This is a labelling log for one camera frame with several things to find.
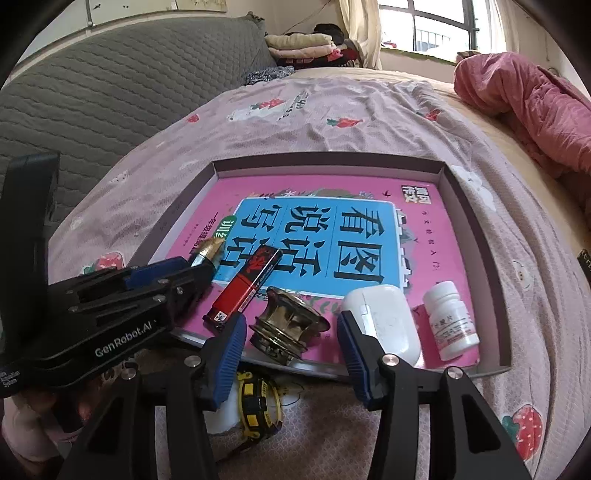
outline tape measure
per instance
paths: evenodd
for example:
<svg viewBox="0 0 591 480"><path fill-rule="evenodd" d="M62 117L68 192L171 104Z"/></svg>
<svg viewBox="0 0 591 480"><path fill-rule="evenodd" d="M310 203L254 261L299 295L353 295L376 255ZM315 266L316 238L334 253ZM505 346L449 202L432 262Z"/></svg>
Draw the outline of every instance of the tape measure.
<svg viewBox="0 0 591 480"><path fill-rule="evenodd" d="M246 441L217 463L255 446L283 427L283 410L277 386L255 372L238 372L238 410Z"/></svg>

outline pink blanket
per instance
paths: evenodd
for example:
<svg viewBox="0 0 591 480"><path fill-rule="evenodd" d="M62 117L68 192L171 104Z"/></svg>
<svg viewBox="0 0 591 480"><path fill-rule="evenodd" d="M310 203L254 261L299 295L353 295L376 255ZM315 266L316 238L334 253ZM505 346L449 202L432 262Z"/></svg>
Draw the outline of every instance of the pink blanket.
<svg viewBox="0 0 591 480"><path fill-rule="evenodd" d="M591 102L567 80L512 52L462 60L454 89L507 124L528 154L576 196L591 226Z"/></svg>

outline blue gripper pad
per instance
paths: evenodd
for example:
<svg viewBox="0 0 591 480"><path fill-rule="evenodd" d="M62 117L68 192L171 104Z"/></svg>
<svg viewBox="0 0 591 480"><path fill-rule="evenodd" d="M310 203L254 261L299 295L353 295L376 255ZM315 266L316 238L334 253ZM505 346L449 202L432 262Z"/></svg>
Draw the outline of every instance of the blue gripper pad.
<svg viewBox="0 0 591 480"><path fill-rule="evenodd" d="M246 319L236 312L224 325L222 334L203 345L201 356L206 361L206 371L198 396L204 410L216 411L228 399L245 341Z"/></svg>
<svg viewBox="0 0 591 480"><path fill-rule="evenodd" d="M384 355L382 346L377 338L361 333L348 310L339 315L336 333L355 396L369 411L379 410L389 393L388 382L379 370Z"/></svg>
<svg viewBox="0 0 591 480"><path fill-rule="evenodd" d="M125 285L128 290L146 287L155 280L166 278L167 275L189 268L189 266L189 263L183 257L167 258L137 270L132 270L131 275L125 279Z"/></svg>
<svg viewBox="0 0 591 480"><path fill-rule="evenodd" d="M336 334L339 339L340 349L343 352L349 378L353 384L355 397L357 400L363 402L367 408L371 401L371 392L369 390L369 372L368 367L363 361L358 345L353 338L349 323L343 317L344 312L341 312L336 324Z"/></svg>

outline red lighter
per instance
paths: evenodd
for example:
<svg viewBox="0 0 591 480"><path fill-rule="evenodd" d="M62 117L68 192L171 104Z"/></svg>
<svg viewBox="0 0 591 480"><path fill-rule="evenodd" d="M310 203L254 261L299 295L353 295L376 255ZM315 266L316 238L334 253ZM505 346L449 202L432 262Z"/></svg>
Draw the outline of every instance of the red lighter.
<svg viewBox="0 0 591 480"><path fill-rule="evenodd" d="M234 312L242 312L257 290L279 263L283 252L269 245L261 245L219 294L203 320L222 330L226 319Z"/></svg>

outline curtain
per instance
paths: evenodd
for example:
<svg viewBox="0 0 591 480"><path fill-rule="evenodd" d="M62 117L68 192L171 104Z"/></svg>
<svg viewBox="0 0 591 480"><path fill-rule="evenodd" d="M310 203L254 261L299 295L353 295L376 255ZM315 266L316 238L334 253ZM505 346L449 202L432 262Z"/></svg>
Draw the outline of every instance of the curtain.
<svg viewBox="0 0 591 480"><path fill-rule="evenodd" d="M339 0L349 38L359 45L364 68L381 70L382 25L378 0Z"/></svg>
<svg viewBox="0 0 591 480"><path fill-rule="evenodd" d="M519 34L513 0L486 0L490 9L491 53L519 51Z"/></svg>

